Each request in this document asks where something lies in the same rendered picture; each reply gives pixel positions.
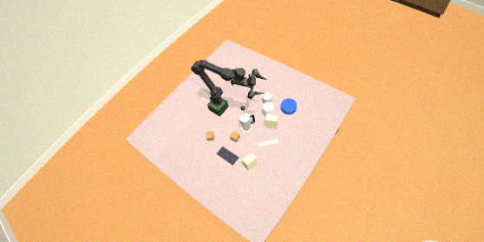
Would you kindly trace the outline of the small orange block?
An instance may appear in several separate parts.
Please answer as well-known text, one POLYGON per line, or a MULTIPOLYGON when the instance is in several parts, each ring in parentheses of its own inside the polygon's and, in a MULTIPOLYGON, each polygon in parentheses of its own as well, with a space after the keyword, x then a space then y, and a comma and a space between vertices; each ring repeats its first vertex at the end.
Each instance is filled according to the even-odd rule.
POLYGON ((206 140, 207 141, 214 141, 213 131, 206 132, 206 140))
POLYGON ((240 135, 233 131, 231 136, 230 136, 231 141, 238 142, 239 138, 240 138, 240 135))

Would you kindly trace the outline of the blue disc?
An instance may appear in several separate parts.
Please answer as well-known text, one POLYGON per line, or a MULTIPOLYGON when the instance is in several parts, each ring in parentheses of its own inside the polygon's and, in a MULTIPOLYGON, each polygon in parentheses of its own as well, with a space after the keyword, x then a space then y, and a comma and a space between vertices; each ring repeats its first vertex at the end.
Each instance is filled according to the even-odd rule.
POLYGON ((281 110, 284 114, 294 114, 297 110, 297 103, 291 98, 284 99, 281 103, 281 110))

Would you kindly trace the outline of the pale yellow box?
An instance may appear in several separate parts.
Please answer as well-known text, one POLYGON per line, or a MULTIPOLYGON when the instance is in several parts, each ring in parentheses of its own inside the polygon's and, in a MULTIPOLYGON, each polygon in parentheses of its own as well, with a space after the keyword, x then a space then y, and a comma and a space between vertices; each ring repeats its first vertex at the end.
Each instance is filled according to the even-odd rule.
POLYGON ((267 128, 278 129, 278 115, 267 114, 265 124, 267 128))
POLYGON ((258 160, 255 154, 250 153, 244 159, 242 159, 244 167, 250 171, 258 164, 258 160))

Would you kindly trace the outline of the dark grey flat rectangular pad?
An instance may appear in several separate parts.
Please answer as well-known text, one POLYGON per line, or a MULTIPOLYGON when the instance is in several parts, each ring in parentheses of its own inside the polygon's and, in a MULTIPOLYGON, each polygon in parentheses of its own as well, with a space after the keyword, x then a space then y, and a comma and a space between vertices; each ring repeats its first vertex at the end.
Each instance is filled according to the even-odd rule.
POLYGON ((229 150, 226 148, 222 147, 217 153, 218 156, 229 162, 231 165, 233 165, 236 160, 239 158, 236 154, 231 153, 229 150))

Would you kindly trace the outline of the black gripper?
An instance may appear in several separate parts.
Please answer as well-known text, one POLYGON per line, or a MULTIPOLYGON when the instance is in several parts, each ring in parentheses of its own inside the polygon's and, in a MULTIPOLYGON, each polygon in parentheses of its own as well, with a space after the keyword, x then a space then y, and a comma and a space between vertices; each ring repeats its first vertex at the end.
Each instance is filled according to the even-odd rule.
MULTIPOLYGON (((264 78, 264 77, 263 77, 263 76, 262 76, 262 75, 259 73, 258 69, 253 69, 252 74, 254 74, 254 77, 256 76, 257 78, 267 80, 266 78, 264 78)), ((247 87, 247 86, 245 85, 245 84, 247 83, 246 78, 247 78, 247 77, 244 77, 244 79, 243 79, 243 82, 242 82, 242 85, 241 85, 241 86, 243 86, 243 87, 247 87)), ((248 98, 250 98, 250 99, 251 99, 251 98, 253 98, 253 96, 255 96, 255 95, 261 95, 261 94, 264 94, 263 92, 257 92, 257 91, 254 91, 254 92, 253 92, 253 87, 254 87, 254 86, 252 86, 252 88, 251 88, 251 89, 250 89, 250 91, 248 92, 248 96, 247 96, 248 98)))

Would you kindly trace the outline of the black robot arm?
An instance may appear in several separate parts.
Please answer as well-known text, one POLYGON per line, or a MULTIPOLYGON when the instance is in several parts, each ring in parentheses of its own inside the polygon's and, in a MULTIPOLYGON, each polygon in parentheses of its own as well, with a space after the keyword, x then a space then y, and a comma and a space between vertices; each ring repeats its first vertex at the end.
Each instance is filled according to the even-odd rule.
MULTIPOLYGON (((213 63, 209 63, 206 60, 204 61, 197 61, 192 67, 191 70, 195 74, 199 75, 202 81, 207 85, 210 89, 210 100, 215 106, 218 106, 223 101, 220 99, 221 95, 223 94, 223 90, 220 87, 216 87, 209 76, 206 74, 204 69, 208 69, 215 74, 220 75, 222 79, 225 81, 230 81, 231 84, 242 85, 244 76, 245 76, 245 69, 244 68, 236 68, 236 69, 229 69, 229 68, 221 68, 213 63)), ((247 87, 252 88, 252 86, 256 85, 256 77, 254 74, 249 74, 249 78, 246 78, 247 83, 245 84, 247 87)))

